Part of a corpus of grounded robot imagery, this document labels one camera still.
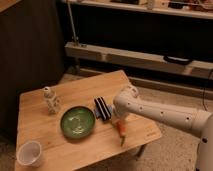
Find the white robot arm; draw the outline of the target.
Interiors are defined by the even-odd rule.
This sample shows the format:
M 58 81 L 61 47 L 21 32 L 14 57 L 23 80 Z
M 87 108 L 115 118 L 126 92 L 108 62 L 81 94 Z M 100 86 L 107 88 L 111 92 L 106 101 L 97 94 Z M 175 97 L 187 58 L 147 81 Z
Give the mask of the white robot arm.
M 114 97 L 113 105 L 114 115 L 119 119 L 133 113 L 198 137 L 195 171 L 213 171 L 213 113 L 142 100 L 133 85 L 124 87 Z

